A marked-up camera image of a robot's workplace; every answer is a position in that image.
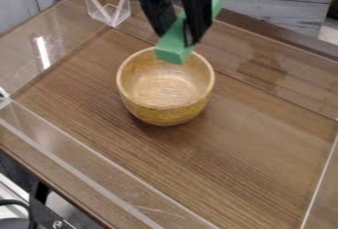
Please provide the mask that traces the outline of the green rectangular block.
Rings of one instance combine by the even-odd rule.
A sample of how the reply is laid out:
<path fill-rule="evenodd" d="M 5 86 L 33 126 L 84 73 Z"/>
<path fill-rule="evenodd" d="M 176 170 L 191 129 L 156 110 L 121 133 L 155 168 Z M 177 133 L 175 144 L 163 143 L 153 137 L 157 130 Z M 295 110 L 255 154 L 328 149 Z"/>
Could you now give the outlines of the green rectangular block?
<path fill-rule="evenodd" d="M 217 16 L 221 7 L 223 0 L 211 0 L 212 6 L 212 21 Z M 156 58 L 172 64 L 184 64 L 187 58 L 191 56 L 195 45 L 185 45 L 183 38 L 183 19 L 184 12 L 180 12 L 175 22 L 171 24 L 167 33 L 160 37 L 156 47 L 155 54 Z"/>

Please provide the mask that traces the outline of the brown wooden bowl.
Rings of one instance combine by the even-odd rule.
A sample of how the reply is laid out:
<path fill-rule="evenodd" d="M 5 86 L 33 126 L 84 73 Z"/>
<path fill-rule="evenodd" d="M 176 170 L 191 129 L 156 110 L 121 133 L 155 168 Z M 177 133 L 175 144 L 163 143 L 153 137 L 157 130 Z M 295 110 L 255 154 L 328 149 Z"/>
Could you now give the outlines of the brown wooden bowl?
<path fill-rule="evenodd" d="M 121 62 L 116 87 L 130 115 L 156 126 L 191 121 L 205 109 L 215 85 L 215 72 L 195 51 L 184 64 L 156 58 L 155 49 L 144 48 Z"/>

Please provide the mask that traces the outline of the clear acrylic tray wall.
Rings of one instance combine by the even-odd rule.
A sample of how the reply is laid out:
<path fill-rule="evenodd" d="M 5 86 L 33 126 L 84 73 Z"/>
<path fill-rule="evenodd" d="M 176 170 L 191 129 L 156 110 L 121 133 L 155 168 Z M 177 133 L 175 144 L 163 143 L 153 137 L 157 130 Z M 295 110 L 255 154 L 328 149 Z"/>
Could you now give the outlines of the clear acrylic tray wall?
<path fill-rule="evenodd" d="M 108 229 L 219 229 L 18 101 L 0 98 L 1 150 Z"/>

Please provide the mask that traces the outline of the black table leg bracket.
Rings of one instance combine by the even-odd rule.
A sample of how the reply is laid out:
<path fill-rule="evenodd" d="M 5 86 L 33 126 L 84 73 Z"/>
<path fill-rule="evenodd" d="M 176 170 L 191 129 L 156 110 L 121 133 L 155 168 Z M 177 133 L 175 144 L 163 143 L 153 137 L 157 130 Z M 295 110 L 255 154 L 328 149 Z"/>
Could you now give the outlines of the black table leg bracket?
<path fill-rule="evenodd" d="M 28 229 L 76 229 L 48 207 L 50 189 L 42 182 L 36 182 L 29 193 Z"/>

